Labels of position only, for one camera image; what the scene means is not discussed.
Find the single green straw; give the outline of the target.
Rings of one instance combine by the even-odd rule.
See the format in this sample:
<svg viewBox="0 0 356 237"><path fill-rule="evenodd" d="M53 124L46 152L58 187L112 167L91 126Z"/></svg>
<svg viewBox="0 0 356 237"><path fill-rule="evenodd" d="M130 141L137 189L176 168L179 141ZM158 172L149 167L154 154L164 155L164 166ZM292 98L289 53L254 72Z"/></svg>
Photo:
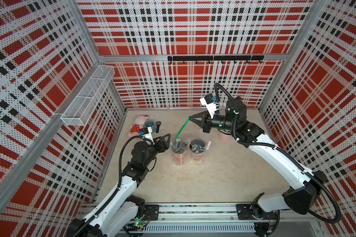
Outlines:
<svg viewBox="0 0 356 237"><path fill-rule="evenodd" d="M192 117L192 115L190 115L187 120L185 121L185 123L183 124L183 126L180 128L180 130L178 131L178 133L175 136L175 139L178 139L181 135L181 133L183 132L183 130L186 128L186 126L188 125L188 123L190 122L190 118Z"/></svg>

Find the red milk tea cup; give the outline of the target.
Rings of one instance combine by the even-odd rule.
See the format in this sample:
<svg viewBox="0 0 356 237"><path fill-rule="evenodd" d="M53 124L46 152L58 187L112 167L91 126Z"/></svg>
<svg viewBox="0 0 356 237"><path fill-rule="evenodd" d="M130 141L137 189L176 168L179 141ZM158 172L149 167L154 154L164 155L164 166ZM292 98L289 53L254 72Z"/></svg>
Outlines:
<svg viewBox="0 0 356 237"><path fill-rule="evenodd" d="M201 162L206 152L206 143L202 139L193 139L189 146L194 161Z"/></svg>
<svg viewBox="0 0 356 237"><path fill-rule="evenodd" d="M175 165L182 166L187 156L187 142L182 139L175 139L170 144Z"/></svg>

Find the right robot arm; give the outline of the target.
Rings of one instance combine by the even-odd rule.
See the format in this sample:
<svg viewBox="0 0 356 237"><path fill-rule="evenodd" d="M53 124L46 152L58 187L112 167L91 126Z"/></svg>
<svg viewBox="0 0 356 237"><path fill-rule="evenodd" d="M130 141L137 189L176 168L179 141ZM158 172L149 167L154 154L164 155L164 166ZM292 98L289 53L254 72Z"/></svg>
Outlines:
<svg viewBox="0 0 356 237"><path fill-rule="evenodd" d="M264 213L290 209L298 214L311 214L329 224L341 220L341 209L325 187L326 175L322 171L312 171L296 161L292 156L274 143L271 138L255 123L247 120L247 107L240 97L227 101L225 115L219 113L219 104L212 94L200 99L206 111L190 116L189 121L209 133L215 128L231 135L234 140L262 157L287 181L289 188L277 194L259 194L251 202L251 213L256 219L262 219ZM320 194L325 194L331 201L335 216L322 217L311 210Z"/></svg>

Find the clear plastic carrier bag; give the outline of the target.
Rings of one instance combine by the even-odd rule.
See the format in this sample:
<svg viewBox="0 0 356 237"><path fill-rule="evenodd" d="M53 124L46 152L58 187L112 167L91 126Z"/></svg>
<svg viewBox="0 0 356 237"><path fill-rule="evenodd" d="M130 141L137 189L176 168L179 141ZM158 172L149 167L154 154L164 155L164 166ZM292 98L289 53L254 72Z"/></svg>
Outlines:
<svg viewBox="0 0 356 237"><path fill-rule="evenodd" d="M201 165L210 147L211 141L200 138L192 140L174 139L170 143L170 149L173 153L173 162L177 166L183 166L186 163Z"/></svg>

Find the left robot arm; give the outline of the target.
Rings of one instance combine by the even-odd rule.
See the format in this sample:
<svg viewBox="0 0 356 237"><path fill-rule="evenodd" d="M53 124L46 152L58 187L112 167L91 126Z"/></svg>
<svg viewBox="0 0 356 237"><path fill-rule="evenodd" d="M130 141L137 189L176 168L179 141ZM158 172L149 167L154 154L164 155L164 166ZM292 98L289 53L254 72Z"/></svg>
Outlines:
<svg viewBox="0 0 356 237"><path fill-rule="evenodd" d="M138 135L132 158L119 167L119 180L111 192L83 219L74 219L67 228L68 237L114 237L131 220L140 220L145 213L145 200L133 195L146 175L148 166L160 153L169 149L170 134L157 138Z"/></svg>

